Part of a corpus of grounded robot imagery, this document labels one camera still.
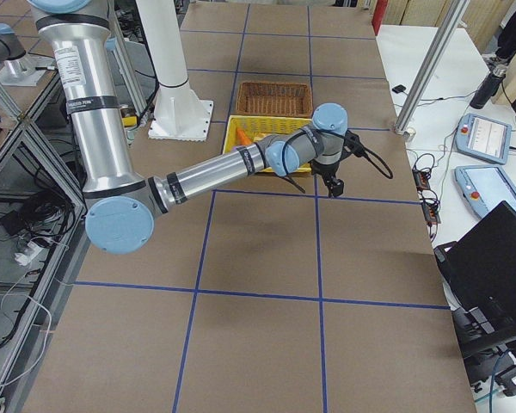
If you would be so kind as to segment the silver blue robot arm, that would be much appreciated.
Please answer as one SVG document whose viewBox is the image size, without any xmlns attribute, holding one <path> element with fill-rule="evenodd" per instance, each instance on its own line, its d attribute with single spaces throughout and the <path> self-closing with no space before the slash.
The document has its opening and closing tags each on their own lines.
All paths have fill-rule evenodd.
<svg viewBox="0 0 516 413">
<path fill-rule="evenodd" d="M 89 210 L 85 230 L 93 245 L 127 254 L 151 237 L 155 218 L 193 197 L 272 169 L 285 177 L 309 163 L 334 196 L 335 177 L 352 138 L 347 112 L 319 106 L 310 123 L 287 135 L 273 134 L 164 178 L 144 178 L 132 167 L 120 104 L 108 63 L 113 5 L 109 1 L 34 1 L 35 25 L 53 49 L 83 156 L 83 189 Z"/>
<path fill-rule="evenodd" d="M 0 23 L 0 80 L 19 83 L 35 73 L 34 60 L 28 55 L 11 26 Z"/>
</svg>

